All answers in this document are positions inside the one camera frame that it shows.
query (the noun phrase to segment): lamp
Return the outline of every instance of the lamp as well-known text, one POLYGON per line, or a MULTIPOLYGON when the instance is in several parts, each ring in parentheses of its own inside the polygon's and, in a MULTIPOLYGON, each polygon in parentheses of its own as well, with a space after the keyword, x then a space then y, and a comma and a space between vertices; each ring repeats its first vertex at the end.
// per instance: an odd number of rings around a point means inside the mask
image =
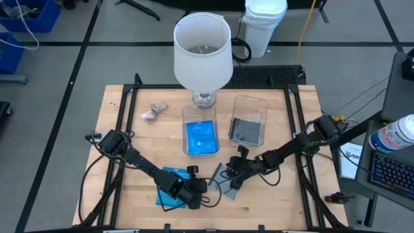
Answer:
POLYGON ((223 16, 194 13, 174 28, 174 73, 193 91, 196 104, 211 106, 233 75, 231 31, 223 16))

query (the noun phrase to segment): wooden table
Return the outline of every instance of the wooden table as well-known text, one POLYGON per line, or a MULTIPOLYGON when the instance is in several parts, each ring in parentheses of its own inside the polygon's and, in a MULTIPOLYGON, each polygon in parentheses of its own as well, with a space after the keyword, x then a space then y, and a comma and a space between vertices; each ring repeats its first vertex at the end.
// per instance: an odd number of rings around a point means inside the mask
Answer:
MULTIPOLYGON (((219 132, 220 150, 214 157, 191 159, 182 151, 182 118, 181 109, 193 104, 192 95, 186 89, 139 89, 136 99, 132 130, 135 132, 133 146, 148 160, 158 167, 171 166, 186 168, 198 165, 199 177, 211 177, 217 165, 228 162, 230 156, 237 154, 237 148, 228 140, 228 130, 232 117, 235 97, 239 94, 267 99, 265 143, 257 148, 251 148, 249 157, 252 158, 266 150, 278 148, 292 139, 287 115, 287 107, 283 90, 276 89, 221 89, 217 93, 217 126, 219 132), (140 114, 149 111, 150 104, 166 102, 169 105, 165 113, 159 114, 156 121, 148 124, 140 118, 140 114)), ((96 130, 106 132, 115 128, 119 103, 122 95, 122 85, 108 85, 102 100, 96 130)), ((306 121, 321 115, 315 86, 300 86, 301 103, 306 121)), ((294 105, 297 131, 299 121, 294 105)), ((127 103, 125 114, 128 114, 127 103)), ((331 156, 328 148, 322 148, 321 153, 331 156)), ((99 156, 94 147, 89 154, 88 165, 99 156)), ((334 165, 331 160, 315 156, 313 158, 316 177, 321 197, 339 191, 334 165)), ((98 202, 104 187, 107 172, 107 159, 102 159, 89 172, 85 180, 82 212, 85 217, 98 202)), ((257 229, 264 225, 266 229, 306 229, 303 217, 303 204, 300 194, 298 173, 294 156, 287 157, 281 165, 281 182, 276 187, 265 184, 260 177, 247 180, 236 201, 222 198, 215 208, 202 207, 199 210, 178 209, 163 212, 155 205, 157 191, 153 179, 137 170, 125 170, 124 182, 118 209, 117 228, 163 228, 170 223, 172 229, 257 229)), ((278 173, 267 176, 272 183, 277 180, 278 173)), ((209 190, 207 193, 212 203, 217 200, 218 193, 209 190)), ((314 202, 309 195, 312 210, 312 220, 317 224, 314 202)), ((108 202, 105 222, 109 222, 113 201, 108 202)), ((347 225, 345 210, 342 205, 327 203, 332 213, 347 225)), ((74 224, 79 223, 75 214, 74 224)))

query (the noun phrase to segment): white bottle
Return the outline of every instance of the white bottle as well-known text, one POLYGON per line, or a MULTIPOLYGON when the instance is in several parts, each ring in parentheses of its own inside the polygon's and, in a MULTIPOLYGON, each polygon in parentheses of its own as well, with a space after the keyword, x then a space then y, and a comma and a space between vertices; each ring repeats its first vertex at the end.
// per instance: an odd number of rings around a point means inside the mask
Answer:
POLYGON ((414 145, 414 114, 372 133, 369 136, 369 145, 383 153, 391 153, 414 145))

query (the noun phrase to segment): blue bin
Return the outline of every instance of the blue bin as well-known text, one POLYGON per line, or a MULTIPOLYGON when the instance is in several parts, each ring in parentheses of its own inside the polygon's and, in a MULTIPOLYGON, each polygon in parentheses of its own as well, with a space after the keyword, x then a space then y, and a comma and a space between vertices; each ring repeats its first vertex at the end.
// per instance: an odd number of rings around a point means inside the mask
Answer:
MULTIPOLYGON (((16 0, 3 0, 7 6, 17 6, 16 0)), ((41 7, 41 13, 36 19, 27 19, 25 22, 32 32, 50 32, 59 16, 60 10, 53 0, 19 0, 20 6, 29 8, 41 7)), ((20 18, 0 17, 0 24, 11 32, 26 32, 20 18)))
MULTIPOLYGON (((13 45, 22 46, 9 32, 0 32, 0 39, 13 45)), ((0 44, 0 74, 14 74, 24 49, 13 47, 2 42, 0 44)))

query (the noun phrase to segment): paper document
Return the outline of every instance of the paper document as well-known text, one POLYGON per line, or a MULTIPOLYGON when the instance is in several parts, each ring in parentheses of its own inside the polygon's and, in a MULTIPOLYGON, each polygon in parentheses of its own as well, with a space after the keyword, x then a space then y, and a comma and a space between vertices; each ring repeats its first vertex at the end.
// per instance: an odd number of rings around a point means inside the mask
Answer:
POLYGON ((355 164, 360 163, 362 146, 348 142, 347 144, 341 146, 341 150, 345 153, 345 155, 340 152, 339 176, 348 179, 355 179, 356 171, 358 169, 355 164), (348 157, 348 159, 351 159, 355 164, 349 162, 345 156, 348 157))

